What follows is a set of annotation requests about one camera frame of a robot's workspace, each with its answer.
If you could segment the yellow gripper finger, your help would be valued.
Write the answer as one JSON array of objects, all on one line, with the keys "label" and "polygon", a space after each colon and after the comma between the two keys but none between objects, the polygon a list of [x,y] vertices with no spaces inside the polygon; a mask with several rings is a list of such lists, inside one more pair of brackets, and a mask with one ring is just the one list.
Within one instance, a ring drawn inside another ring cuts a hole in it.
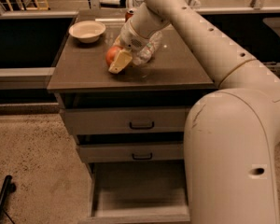
[{"label": "yellow gripper finger", "polygon": [[116,55],[115,60],[109,66],[108,71],[112,74],[118,74],[128,66],[132,59],[132,54],[128,50],[122,49]]}]

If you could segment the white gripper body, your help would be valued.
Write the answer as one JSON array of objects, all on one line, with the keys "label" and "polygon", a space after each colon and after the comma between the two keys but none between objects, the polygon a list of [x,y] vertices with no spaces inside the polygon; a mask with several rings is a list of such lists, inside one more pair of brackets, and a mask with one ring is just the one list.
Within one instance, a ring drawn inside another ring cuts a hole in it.
[{"label": "white gripper body", "polygon": [[145,20],[129,18],[120,30],[118,45],[128,50],[132,56],[140,51],[153,35],[153,27]]}]

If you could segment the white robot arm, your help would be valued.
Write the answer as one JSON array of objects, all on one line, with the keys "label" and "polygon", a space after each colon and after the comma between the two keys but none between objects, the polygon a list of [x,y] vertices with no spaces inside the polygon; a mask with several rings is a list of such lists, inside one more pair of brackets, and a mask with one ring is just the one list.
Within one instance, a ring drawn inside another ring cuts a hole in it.
[{"label": "white robot arm", "polygon": [[191,224],[280,224],[279,77],[186,0],[144,0],[120,31],[110,72],[123,70],[168,24],[217,87],[192,107],[184,129]]}]

